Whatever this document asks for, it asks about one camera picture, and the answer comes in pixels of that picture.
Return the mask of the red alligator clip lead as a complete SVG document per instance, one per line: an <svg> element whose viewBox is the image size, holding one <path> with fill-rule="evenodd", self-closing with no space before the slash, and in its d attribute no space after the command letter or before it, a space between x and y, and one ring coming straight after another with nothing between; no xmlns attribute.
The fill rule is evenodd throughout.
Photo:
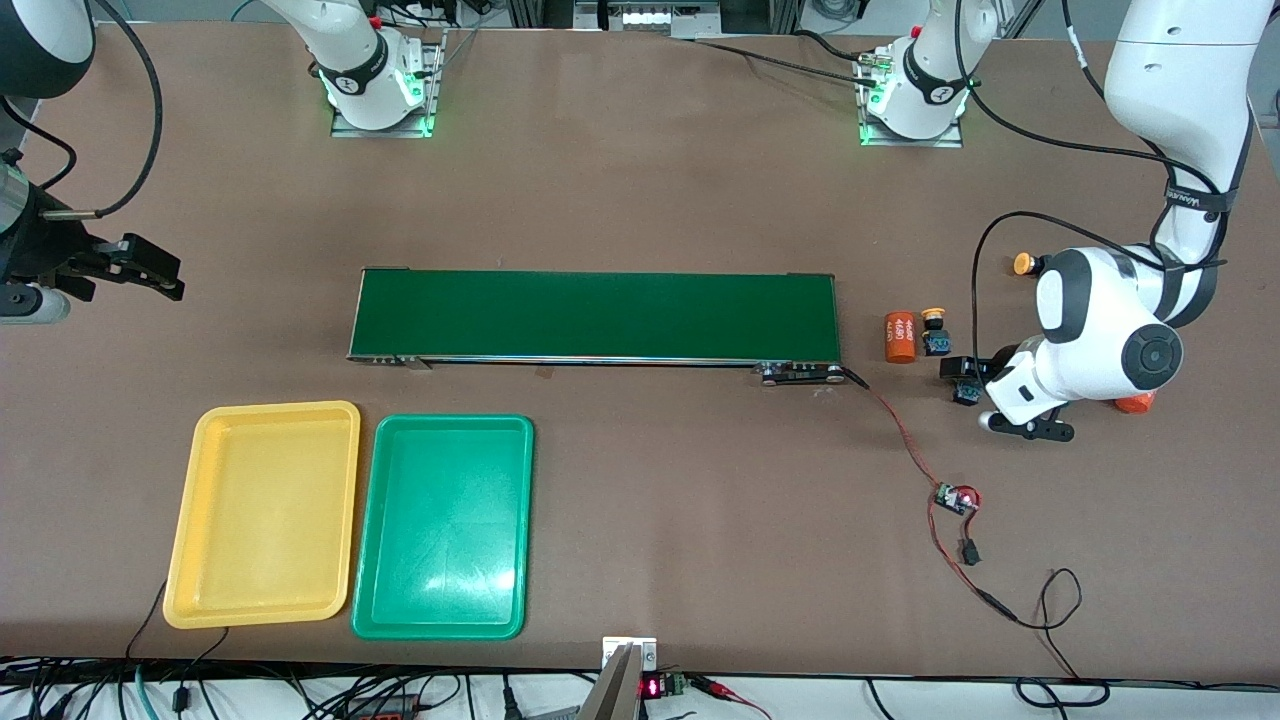
<svg viewBox="0 0 1280 720"><path fill-rule="evenodd" d="M691 688L701 692L703 694L707 694L714 700L723 701L731 705L748 707L755 712L759 712L765 720L774 720L773 716L762 706L751 702L750 700L744 698L741 694L732 691L723 683L714 682L709 676L703 676L699 674L687 674L686 679Z"/></svg>

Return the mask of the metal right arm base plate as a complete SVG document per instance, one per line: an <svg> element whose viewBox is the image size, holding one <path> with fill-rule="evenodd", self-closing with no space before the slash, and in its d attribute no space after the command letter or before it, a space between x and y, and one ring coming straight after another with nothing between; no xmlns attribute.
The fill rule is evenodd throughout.
<svg viewBox="0 0 1280 720"><path fill-rule="evenodd" d="M387 41L387 65L361 95L344 95L339 85L321 82L332 106L334 138L429 138L433 136L442 86L444 53L392 28L378 31Z"/></svg>

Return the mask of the green conveyor belt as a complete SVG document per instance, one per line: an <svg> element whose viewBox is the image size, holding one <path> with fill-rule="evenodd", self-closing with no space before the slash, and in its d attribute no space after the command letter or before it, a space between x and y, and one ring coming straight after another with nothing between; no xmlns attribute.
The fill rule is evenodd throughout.
<svg viewBox="0 0 1280 720"><path fill-rule="evenodd" d="M823 274L369 268L347 357L746 368L765 386L851 377Z"/></svg>

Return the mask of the yellow plastic tray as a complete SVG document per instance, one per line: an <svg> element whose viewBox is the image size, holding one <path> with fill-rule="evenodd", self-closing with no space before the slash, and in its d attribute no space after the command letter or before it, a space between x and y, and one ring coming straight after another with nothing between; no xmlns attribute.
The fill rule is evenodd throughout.
<svg viewBox="0 0 1280 720"><path fill-rule="evenodd" d="M312 623L349 588L361 415L348 401L205 413L163 615L182 630Z"/></svg>

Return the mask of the grey equipment with lights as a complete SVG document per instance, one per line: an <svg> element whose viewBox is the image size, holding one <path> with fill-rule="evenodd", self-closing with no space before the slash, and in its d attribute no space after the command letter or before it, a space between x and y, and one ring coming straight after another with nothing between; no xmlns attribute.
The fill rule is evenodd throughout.
<svg viewBox="0 0 1280 720"><path fill-rule="evenodd" d="M675 38L722 33L718 0L573 0L572 29L646 32Z"/></svg>

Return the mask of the green plastic tray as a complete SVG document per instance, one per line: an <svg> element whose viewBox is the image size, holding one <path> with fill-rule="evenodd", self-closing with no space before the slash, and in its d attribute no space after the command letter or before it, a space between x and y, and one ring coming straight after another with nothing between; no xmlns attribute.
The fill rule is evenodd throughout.
<svg viewBox="0 0 1280 720"><path fill-rule="evenodd" d="M535 427L396 414L374 436L351 607L362 641L511 641L525 624Z"/></svg>

